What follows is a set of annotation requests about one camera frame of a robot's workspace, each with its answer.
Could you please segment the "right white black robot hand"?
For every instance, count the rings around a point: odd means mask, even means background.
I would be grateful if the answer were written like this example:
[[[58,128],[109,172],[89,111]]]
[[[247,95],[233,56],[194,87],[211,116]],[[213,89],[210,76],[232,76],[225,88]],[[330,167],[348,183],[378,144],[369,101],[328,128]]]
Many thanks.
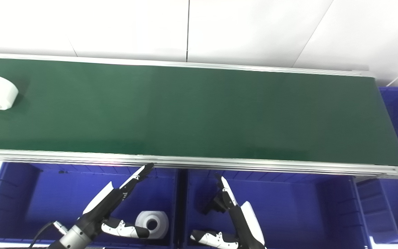
[[[217,249],[265,249],[264,235],[251,203],[246,201],[239,205],[228,181],[218,173],[215,174],[215,178],[219,190],[208,202],[203,213],[228,212],[236,234],[193,230],[190,239]]]

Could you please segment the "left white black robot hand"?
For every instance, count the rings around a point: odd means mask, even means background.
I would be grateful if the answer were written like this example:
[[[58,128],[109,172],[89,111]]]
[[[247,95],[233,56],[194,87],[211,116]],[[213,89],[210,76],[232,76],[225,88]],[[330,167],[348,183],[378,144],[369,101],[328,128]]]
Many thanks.
[[[87,205],[82,217],[76,222],[79,235],[85,235],[91,241],[101,233],[125,238],[148,238],[149,229],[116,219],[111,214],[131,195],[136,184],[143,181],[153,168],[154,163],[140,167],[119,188],[114,188],[109,182]]]

